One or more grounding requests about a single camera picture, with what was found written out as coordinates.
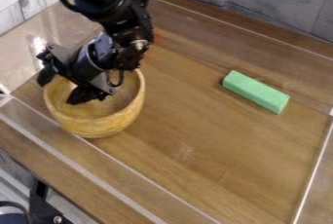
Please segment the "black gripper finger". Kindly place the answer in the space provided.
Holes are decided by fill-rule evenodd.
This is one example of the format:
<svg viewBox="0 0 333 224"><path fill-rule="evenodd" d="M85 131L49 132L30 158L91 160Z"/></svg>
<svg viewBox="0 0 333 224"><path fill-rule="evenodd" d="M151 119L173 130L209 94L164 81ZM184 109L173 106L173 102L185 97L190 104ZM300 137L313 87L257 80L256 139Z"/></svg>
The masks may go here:
<svg viewBox="0 0 333 224"><path fill-rule="evenodd" d="M47 65L39 72L36 82L40 87L45 87L54 79L58 72L51 65Z"/></svg>
<svg viewBox="0 0 333 224"><path fill-rule="evenodd" d="M81 103L89 102L98 97L98 91L82 87L77 87L67 99L67 103L71 105L78 105Z"/></svg>

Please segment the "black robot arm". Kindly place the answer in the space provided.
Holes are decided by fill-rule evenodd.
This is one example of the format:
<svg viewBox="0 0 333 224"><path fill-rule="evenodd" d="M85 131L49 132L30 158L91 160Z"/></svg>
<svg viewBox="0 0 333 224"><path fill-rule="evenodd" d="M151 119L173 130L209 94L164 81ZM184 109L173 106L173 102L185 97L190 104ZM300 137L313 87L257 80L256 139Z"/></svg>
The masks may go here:
<svg viewBox="0 0 333 224"><path fill-rule="evenodd" d="M154 26L147 11L149 0L59 0L74 12L98 22L103 32L79 49L50 43L38 55L43 69L38 84L45 86L62 75L75 88L67 103L77 105L103 100L117 92L122 81L111 80L115 70L123 77L141 66L154 43Z"/></svg>

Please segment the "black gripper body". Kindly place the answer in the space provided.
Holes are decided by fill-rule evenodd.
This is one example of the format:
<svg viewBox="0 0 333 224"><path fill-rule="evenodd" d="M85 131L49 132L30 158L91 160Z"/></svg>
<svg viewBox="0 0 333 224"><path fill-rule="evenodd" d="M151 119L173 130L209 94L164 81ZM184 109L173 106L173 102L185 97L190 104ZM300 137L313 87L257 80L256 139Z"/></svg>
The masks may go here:
<svg viewBox="0 0 333 224"><path fill-rule="evenodd" d="M55 43L49 43L36 58L42 60L43 68L51 65L58 72L57 75L74 82L75 88L97 90L99 93L95 99L105 100L107 96L115 94L117 85L110 82L109 71L99 68L93 62L89 55L89 45L81 49L70 50Z"/></svg>

